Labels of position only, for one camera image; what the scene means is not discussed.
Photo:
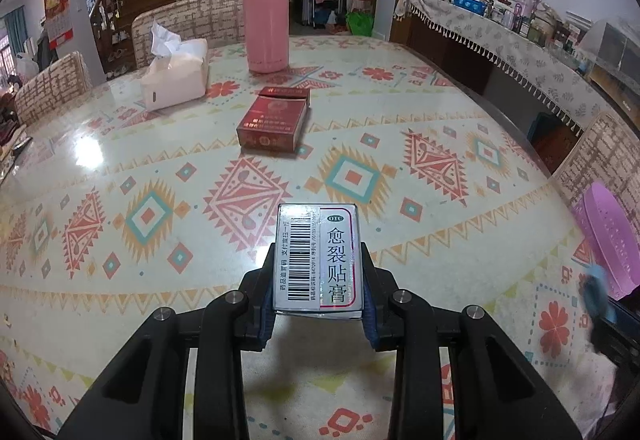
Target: dining table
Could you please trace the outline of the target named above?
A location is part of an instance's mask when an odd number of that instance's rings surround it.
[[[34,424],[57,432],[155,309],[205,307],[260,268],[281,203],[355,204],[399,287],[435,307],[480,305],[582,433],[600,419],[614,365],[593,351],[580,295],[593,254],[508,119],[377,39],[292,37],[289,66],[271,74],[249,71],[242,43],[207,58],[200,99],[147,111],[142,69],[27,128],[0,187],[0,376]],[[238,144],[265,86],[310,90],[291,155]],[[396,354],[376,353],[361,322],[280,315],[266,348],[241,358],[251,438],[386,438]],[[444,349],[441,372],[449,440]]]

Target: gray leaf-patterned tablecloth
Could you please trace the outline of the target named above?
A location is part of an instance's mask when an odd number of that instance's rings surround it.
[[[606,101],[580,75],[504,26],[443,0],[398,0],[395,16],[407,14],[417,14],[438,31],[486,55],[552,106],[553,113],[578,133],[600,111],[609,111]]]

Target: barcode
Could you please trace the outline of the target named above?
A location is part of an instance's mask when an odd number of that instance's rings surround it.
[[[311,299],[311,215],[292,217],[289,238],[289,279],[287,299]]]

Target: green plastic bag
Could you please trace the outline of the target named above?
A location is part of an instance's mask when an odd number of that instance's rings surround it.
[[[373,31],[373,15],[364,12],[347,14],[347,26],[353,35],[371,36]]]

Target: red cigarette box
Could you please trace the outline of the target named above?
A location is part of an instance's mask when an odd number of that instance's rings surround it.
[[[302,123],[309,108],[309,89],[264,87],[238,126],[242,147],[296,150]]]

